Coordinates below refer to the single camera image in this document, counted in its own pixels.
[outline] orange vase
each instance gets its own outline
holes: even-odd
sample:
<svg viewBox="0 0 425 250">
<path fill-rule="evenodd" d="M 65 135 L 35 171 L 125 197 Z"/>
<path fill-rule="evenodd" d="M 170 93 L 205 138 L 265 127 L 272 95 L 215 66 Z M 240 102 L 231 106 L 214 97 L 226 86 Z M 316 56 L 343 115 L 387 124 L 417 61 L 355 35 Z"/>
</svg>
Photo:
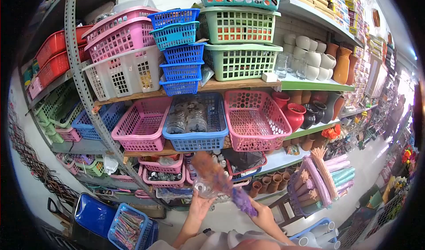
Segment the orange vase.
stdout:
<svg viewBox="0 0 425 250">
<path fill-rule="evenodd" d="M 347 82 L 348 79 L 348 67 L 350 66 L 350 59 L 348 56 L 351 51 L 347 48 L 340 47 L 341 55 L 337 59 L 337 65 L 334 69 L 334 80 L 343 85 Z"/>
<path fill-rule="evenodd" d="M 354 82 L 354 66 L 357 63 L 358 58 L 352 54 L 348 57 L 350 60 L 350 66 L 348 67 L 348 78 L 346 84 L 351 86 Z"/>
</svg>

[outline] red plastic basket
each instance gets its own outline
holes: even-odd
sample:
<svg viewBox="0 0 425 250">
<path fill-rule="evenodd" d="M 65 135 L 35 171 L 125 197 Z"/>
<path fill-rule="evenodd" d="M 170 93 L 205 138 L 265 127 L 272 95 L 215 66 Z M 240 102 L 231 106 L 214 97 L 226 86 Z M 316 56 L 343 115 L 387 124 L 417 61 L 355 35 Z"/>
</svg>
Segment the red plastic basket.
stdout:
<svg viewBox="0 0 425 250">
<path fill-rule="evenodd" d="M 235 151 L 274 150 L 292 133 L 282 110 L 262 91 L 226 91 L 224 111 Z"/>
<path fill-rule="evenodd" d="M 86 44 L 87 40 L 82 39 L 83 33 L 88 31 L 93 25 L 77 27 L 77 45 Z M 50 35 L 41 45 L 35 57 L 37 58 L 38 66 L 43 67 L 46 62 L 56 54 L 66 50 L 65 31 L 57 31 Z"/>
<path fill-rule="evenodd" d="M 88 53 L 84 52 L 84 47 L 86 45 L 78 46 L 78 52 L 81 62 L 90 59 Z M 46 62 L 46 64 L 43 66 L 43 68 L 40 69 L 40 72 L 38 73 L 41 85 L 43 87 L 47 87 L 50 83 L 53 82 L 53 80 L 55 80 L 62 74 L 65 74 L 65 72 L 67 72 L 69 68 L 70 67 L 68 62 L 68 55 L 66 51 L 61 52 L 56 56 L 53 56 Z"/>
</svg>

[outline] white ceramic pot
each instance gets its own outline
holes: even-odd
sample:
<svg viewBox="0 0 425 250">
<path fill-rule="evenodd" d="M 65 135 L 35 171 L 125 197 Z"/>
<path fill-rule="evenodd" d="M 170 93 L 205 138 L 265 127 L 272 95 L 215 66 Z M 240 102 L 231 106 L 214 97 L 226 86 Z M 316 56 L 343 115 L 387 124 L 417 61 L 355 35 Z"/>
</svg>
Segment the white ceramic pot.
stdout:
<svg viewBox="0 0 425 250">
<path fill-rule="evenodd" d="M 290 44 L 284 43 L 284 53 L 293 54 L 294 53 L 294 48 L 295 48 L 295 45 L 290 45 Z"/>
<path fill-rule="evenodd" d="M 310 38 L 308 38 L 306 36 L 298 36 L 295 39 L 295 43 L 298 47 L 300 47 L 304 50 L 310 49 Z"/>
<path fill-rule="evenodd" d="M 310 51 L 316 51 L 317 49 L 317 41 L 310 39 Z"/>
<path fill-rule="evenodd" d="M 334 68 L 334 61 L 336 62 L 335 57 L 331 56 L 330 54 L 321 54 L 320 67 L 326 69 Z"/>
<path fill-rule="evenodd" d="M 307 51 L 306 50 L 304 50 L 304 49 L 301 49 L 300 47 L 298 47 L 298 46 L 295 46 L 295 48 L 294 48 L 294 58 L 295 59 L 298 59 L 298 60 L 301 60 L 301 59 L 303 59 L 304 57 L 305 57 L 305 54 L 307 53 Z"/>
<path fill-rule="evenodd" d="M 319 68 L 321 62 L 321 54 L 315 51 L 308 51 L 305 53 L 305 60 L 307 60 L 307 65 Z"/>
<path fill-rule="evenodd" d="M 297 38 L 297 36 L 295 36 L 295 34 L 285 34 L 284 35 L 284 43 L 290 44 L 290 45 L 295 45 L 295 39 L 296 38 Z"/>
<path fill-rule="evenodd" d="M 329 69 L 319 67 L 319 75 L 317 76 L 317 80 L 325 81 L 328 79 Z"/>
<path fill-rule="evenodd" d="M 319 68 L 307 65 L 305 70 L 305 78 L 311 81 L 315 81 L 319 75 Z"/>
</svg>

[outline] blue crate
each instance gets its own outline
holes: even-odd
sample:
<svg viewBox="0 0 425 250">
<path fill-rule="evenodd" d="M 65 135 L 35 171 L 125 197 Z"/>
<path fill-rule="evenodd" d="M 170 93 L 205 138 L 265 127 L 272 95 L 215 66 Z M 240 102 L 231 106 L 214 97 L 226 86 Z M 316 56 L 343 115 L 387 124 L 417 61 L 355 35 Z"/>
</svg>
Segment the blue crate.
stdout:
<svg viewBox="0 0 425 250">
<path fill-rule="evenodd" d="M 195 43 L 199 21 L 174 23 L 149 32 L 155 39 L 160 51 L 166 48 Z"/>
<path fill-rule="evenodd" d="M 224 138 L 229 134 L 224 114 L 223 96 L 217 92 L 198 93 L 194 96 L 178 96 L 173 99 L 170 112 L 173 111 L 176 104 L 192 99 L 196 99 L 207 107 L 207 124 L 208 130 L 211 132 L 169 134 L 167 133 L 167 120 L 165 120 L 162 135 L 171 141 L 176 151 L 193 152 L 222 149 Z"/>
<path fill-rule="evenodd" d="M 135 245 L 135 250 L 144 250 L 153 222 L 147 217 L 146 214 L 136 210 L 133 207 L 130 207 L 129 205 L 125 203 L 121 203 L 120 206 L 118 207 L 118 210 L 116 211 L 116 214 L 114 217 L 114 221 L 112 221 L 112 224 L 109 228 L 109 232 L 108 232 L 109 242 L 113 243 L 116 247 L 118 247 L 121 250 L 128 250 L 128 248 L 125 247 L 125 245 L 122 242 L 120 242 L 114 235 L 117 218 L 120 215 L 120 212 L 123 210 L 129 210 L 129 211 L 132 211 L 133 213 L 136 213 L 144 217 L 145 221 L 142 222 L 141 224 L 139 239 L 137 240 L 137 244 Z"/>
<path fill-rule="evenodd" d="M 201 62 L 204 55 L 204 45 L 207 43 L 194 43 L 167 48 L 163 51 L 168 64 L 186 62 Z"/>
<path fill-rule="evenodd" d="M 124 102 L 103 105 L 99 110 L 99 115 L 110 132 L 125 113 Z M 83 138 L 88 140 L 101 140 L 99 134 L 94 129 L 85 109 L 72 121 L 71 126 L 75 128 Z"/>
<path fill-rule="evenodd" d="M 160 29 L 170 24 L 196 21 L 199 11 L 199 8 L 176 8 L 164 12 L 149 14 L 147 17 L 151 19 L 153 29 Z"/>
<path fill-rule="evenodd" d="M 164 76 L 167 81 L 190 80 L 199 78 L 201 75 L 201 65 L 204 62 L 188 62 L 181 64 L 161 64 Z"/>
</svg>

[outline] tile floor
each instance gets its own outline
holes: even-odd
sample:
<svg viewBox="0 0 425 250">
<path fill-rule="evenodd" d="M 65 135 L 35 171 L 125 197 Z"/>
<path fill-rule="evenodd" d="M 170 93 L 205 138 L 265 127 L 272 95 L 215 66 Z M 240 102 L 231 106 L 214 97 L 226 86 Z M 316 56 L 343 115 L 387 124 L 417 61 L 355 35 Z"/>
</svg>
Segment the tile floor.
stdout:
<svg viewBox="0 0 425 250">
<path fill-rule="evenodd" d="M 355 150 L 350 152 L 348 159 L 351 161 L 351 165 L 356 168 L 354 186 L 349 189 L 347 195 L 334 202 L 332 208 L 323 209 L 306 219 L 300 219 L 286 226 L 285 229 L 288 231 L 288 235 L 296 234 L 325 217 L 335 222 L 337 227 L 340 226 L 356 210 L 358 199 L 377 180 L 385 164 L 388 141 L 390 141 L 390 138 L 384 141 L 382 136 L 379 136 L 375 141 L 369 142 L 364 150 L 360 151 L 358 148 L 355 148 Z M 280 196 L 274 196 L 262 200 L 261 203 L 270 205 L 279 198 Z M 276 210 L 273 211 L 275 219 L 279 223 L 279 220 L 282 218 L 277 212 Z M 172 210 L 168 212 L 167 218 L 164 221 L 172 224 L 173 227 L 160 223 L 159 239 L 172 243 L 183 226 L 186 216 L 187 211 L 179 212 Z M 235 229 L 239 233 L 261 231 L 245 213 L 238 210 L 231 202 L 215 205 L 215 210 L 209 212 L 203 221 L 201 231 L 207 228 L 211 228 L 213 231 L 224 232 Z"/>
</svg>

